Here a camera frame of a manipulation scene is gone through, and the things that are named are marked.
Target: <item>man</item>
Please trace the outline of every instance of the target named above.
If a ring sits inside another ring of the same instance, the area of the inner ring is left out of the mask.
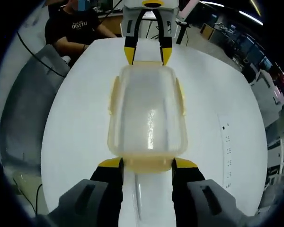
[[[53,45],[61,56],[70,56],[70,66],[101,36],[116,37],[100,23],[93,9],[78,11],[78,0],[68,0],[65,7],[45,26],[46,43]]]

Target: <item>white table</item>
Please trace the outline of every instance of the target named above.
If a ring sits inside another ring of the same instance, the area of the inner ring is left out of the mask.
[[[70,70],[54,100],[41,155],[49,211],[57,207],[62,194],[81,179],[89,179],[101,161],[114,157],[107,147],[107,108],[114,78],[127,64],[123,46],[123,38],[96,40]],[[159,61],[158,41],[140,39],[135,60]],[[247,81],[224,62],[179,45],[174,46],[168,66],[174,69],[185,94],[188,147],[181,157],[197,163],[205,178],[224,187],[231,182],[227,190],[238,208],[254,215],[265,184],[267,148],[261,113]],[[224,155],[228,148],[231,168]],[[230,180],[227,170],[231,170]],[[175,226],[171,171],[142,176],[140,181],[146,182],[142,186],[147,193],[153,190],[148,187],[150,181],[160,181],[159,192],[150,194],[146,203],[156,199],[152,205],[156,215],[164,213],[163,218],[170,219],[168,226]],[[126,172],[121,227],[134,226],[133,184],[133,175]]]

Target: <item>plastic container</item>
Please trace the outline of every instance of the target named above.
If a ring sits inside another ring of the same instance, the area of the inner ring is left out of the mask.
[[[111,93],[108,147],[137,173],[167,171],[187,148],[181,87],[161,64],[125,66]]]

